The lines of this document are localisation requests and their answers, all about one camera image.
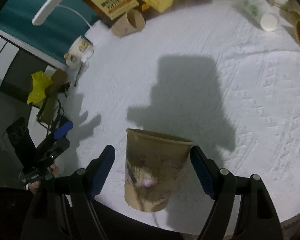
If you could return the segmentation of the white paper cup green print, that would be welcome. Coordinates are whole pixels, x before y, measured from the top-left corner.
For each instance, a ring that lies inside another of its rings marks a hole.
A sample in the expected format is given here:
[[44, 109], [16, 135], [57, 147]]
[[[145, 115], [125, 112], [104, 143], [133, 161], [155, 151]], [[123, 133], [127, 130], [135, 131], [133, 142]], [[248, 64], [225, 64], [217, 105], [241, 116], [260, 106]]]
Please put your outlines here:
[[264, 31], [275, 31], [279, 27], [279, 18], [274, 14], [267, 0], [237, 0], [240, 12], [252, 19]]

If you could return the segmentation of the yellow plastic bag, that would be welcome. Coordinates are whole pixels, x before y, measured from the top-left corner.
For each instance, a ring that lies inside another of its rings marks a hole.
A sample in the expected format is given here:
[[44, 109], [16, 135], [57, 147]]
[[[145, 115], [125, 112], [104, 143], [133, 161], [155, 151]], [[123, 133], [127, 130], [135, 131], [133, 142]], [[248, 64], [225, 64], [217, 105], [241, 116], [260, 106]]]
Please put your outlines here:
[[45, 90], [53, 83], [52, 77], [44, 74], [42, 71], [31, 74], [32, 91], [27, 98], [27, 104], [38, 104], [46, 98]]

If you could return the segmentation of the white lace tablecloth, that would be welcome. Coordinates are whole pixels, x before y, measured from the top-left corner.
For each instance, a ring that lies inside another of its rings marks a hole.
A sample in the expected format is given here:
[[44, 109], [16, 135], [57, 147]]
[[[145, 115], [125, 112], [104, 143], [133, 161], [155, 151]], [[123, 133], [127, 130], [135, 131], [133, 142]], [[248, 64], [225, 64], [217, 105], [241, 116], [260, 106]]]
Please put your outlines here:
[[124, 199], [126, 129], [193, 141], [239, 176], [263, 179], [283, 223], [300, 217], [300, 47], [281, 19], [267, 32], [236, 0], [179, 0], [124, 38], [111, 33], [63, 100], [75, 124], [59, 176], [86, 167], [113, 145], [115, 162], [97, 204], [157, 230], [158, 238], [200, 233], [212, 207], [187, 163], [168, 205], [155, 213]]

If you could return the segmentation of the brown sticker paper cup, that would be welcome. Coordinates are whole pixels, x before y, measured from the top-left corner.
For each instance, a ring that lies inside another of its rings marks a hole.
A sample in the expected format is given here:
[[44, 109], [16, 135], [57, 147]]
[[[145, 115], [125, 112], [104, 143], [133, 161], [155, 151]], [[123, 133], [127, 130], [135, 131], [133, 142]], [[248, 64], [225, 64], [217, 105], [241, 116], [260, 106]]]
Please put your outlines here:
[[193, 142], [181, 137], [128, 128], [125, 201], [142, 212], [164, 209]]

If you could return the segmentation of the cream ceramic mug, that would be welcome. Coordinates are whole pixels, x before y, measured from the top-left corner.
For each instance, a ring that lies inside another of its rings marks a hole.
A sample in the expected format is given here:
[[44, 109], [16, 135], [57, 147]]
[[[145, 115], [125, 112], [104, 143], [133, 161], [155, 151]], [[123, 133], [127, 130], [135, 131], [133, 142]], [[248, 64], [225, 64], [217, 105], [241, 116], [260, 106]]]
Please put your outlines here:
[[79, 36], [64, 54], [66, 65], [69, 68], [78, 68], [85, 63], [94, 53], [93, 44], [84, 36]]

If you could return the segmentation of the brown paper cup lying back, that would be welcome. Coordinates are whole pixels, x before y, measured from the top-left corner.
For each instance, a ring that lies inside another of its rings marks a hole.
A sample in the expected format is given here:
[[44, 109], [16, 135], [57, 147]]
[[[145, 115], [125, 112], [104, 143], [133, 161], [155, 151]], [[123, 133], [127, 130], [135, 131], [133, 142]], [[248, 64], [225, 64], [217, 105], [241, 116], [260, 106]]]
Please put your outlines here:
[[296, 26], [300, 21], [300, 5], [296, 0], [288, 0], [286, 2], [287, 20], [292, 26]]

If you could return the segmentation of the teal curtain left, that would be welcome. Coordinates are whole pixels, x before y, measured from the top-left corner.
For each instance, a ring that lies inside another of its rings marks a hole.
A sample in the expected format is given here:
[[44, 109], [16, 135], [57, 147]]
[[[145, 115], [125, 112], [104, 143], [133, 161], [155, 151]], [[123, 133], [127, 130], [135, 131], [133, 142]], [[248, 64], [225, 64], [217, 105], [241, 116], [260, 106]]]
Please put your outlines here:
[[82, 0], [62, 0], [43, 24], [32, 20], [47, 0], [0, 0], [0, 30], [53, 59], [64, 63], [64, 54], [99, 16]]

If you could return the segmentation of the brown paper cup by box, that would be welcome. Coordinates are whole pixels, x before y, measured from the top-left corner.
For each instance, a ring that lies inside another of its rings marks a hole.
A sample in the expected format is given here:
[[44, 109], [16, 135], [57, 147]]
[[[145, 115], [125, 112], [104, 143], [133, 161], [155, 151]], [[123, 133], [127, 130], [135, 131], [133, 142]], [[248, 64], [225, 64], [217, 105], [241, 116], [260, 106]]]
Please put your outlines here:
[[131, 9], [112, 25], [111, 31], [117, 37], [124, 37], [142, 31], [145, 25], [146, 22], [141, 12]]

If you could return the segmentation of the black pen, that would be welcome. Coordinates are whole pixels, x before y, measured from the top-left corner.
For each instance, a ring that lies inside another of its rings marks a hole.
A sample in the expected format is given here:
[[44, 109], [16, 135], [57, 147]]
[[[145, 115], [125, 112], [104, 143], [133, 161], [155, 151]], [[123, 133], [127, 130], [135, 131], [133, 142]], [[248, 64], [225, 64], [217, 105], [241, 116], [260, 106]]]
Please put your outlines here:
[[78, 81], [79, 81], [79, 78], [80, 78], [80, 76], [81, 76], [81, 74], [82, 74], [83, 68], [84, 68], [84, 64], [82, 63], [81, 66], [79, 67], [78, 73], [77, 73], [77, 75], [76, 75], [74, 87], [76, 87], [77, 84], [78, 84]]

